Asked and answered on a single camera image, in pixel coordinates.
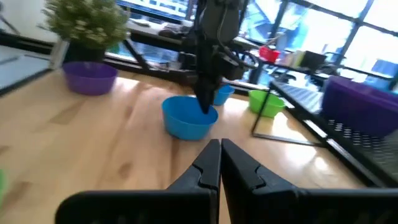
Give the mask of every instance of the red object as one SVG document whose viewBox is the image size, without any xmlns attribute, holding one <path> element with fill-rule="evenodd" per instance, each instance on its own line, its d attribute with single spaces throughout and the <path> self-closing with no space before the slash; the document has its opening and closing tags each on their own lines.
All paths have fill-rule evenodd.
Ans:
<svg viewBox="0 0 398 224">
<path fill-rule="evenodd" d="M 271 50 L 268 47 L 260 47 L 259 51 L 260 57 L 264 58 L 265 60 L 275 63 L 279 57 L 280 52 L 277 50 Z"/>
</svg>

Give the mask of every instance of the potted plant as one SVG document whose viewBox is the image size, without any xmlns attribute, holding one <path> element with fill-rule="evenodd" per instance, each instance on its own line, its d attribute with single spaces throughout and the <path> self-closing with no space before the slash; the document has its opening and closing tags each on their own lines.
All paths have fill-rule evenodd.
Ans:
<svg viewBox="0 0 398 224">
<path fill-rule="evenodd" d="M 65 62 L 102 62 L 108 47 L 127 36 L 129 16 L 115 0 L 47 0 L 44 28 L 69 41 Z"/>
</svg>

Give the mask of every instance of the purple bowl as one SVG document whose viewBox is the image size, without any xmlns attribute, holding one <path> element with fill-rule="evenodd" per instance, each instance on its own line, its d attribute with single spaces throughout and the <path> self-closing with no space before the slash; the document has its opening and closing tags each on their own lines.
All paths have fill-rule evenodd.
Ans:
<svg viewBox="0 0 398 224">
<path fill-rule="evenodd" d="M 71 91 L 90 96 L 109 93 L 118 75 L 115 68 L 96 62 L 69 62 L 63 71 Z"/>
<path fill-rule="evenodd" d="M 330 77 L 323 95 L 324 115 L 355 131 L 384 137 L 398 129 L 398 96 L 342 77 Z"/>
</svg>

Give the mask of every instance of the wood grain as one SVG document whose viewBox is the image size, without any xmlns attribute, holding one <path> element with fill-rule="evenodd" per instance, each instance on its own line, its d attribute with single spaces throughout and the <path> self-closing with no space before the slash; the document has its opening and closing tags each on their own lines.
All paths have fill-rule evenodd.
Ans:
<svg viewBox="0 0 398 224">
<path fill-rule="evenodd" d="M 230 138 L 299 187 L 363 187 L 326 149 L 251 138 L 255 115 L 243 96 L 217 107 L 219 121 L 206 139 L 175 139 L 160 106 L 189 90 L 120 74 L 136 80 L 118 78 L 104 96 L 72 93 L 52 72 L 0 99 L 0 169 L 7 176 L 0 223 L 53 223 L 59 203 L 82 190 L 165 189 L 212 138 Z M 261 119 L 258 131 L 314 141 L 287 113 Z M 220 223 L 229 223 L 224 195 L 220 206 Z"/>
</svg>

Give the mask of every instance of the blue bowl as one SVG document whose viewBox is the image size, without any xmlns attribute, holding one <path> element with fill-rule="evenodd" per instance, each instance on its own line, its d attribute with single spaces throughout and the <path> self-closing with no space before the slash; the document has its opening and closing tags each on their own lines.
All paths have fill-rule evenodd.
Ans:
<svg viewBox="0 0 398 224">
<path fill-rule="evenodd" d="M 201 140 L 218 119 L 217 110 L 210 107 L 203 114 L 199 102 L 190 96 L 173 96 L 162 103 L 166 130 L 183 140 Z"/>
<path fill-rule="evenodd" d="M 226 102 L 226 100 L 229 98 L 229 96 L 231 96 L 234 92 L 235 89 L 232 88 L 230 85 L 225 85 L 221 87 L 217 92 L 213 104 L 216 106 L 223 105 Z"/>
</svg>

